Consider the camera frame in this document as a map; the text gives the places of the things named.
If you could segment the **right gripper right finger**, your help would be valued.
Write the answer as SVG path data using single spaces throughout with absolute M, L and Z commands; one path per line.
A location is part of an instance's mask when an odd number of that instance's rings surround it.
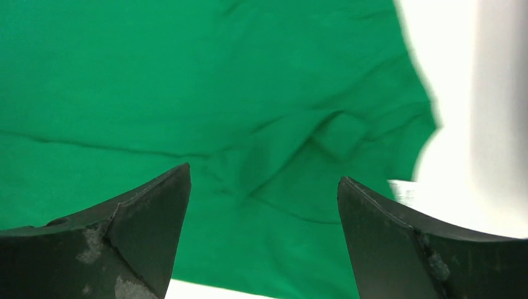
M 527 240 L 467 229 L 343 177 L 337 204 L 361 298 L 527 298 Z

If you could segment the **green t shirt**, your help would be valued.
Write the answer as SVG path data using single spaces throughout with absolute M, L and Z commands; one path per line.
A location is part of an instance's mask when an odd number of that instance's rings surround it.
M 392 1 L 2 1 L 1 228 L 189 163 L 175 278 L 357 298 L 337 209 L 436 128 Z

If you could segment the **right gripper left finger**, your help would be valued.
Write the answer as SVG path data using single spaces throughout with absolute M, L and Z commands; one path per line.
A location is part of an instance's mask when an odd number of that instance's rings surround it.
M 2 298 L 164 298 L 190 166 L 42 227 L 1 231 Z

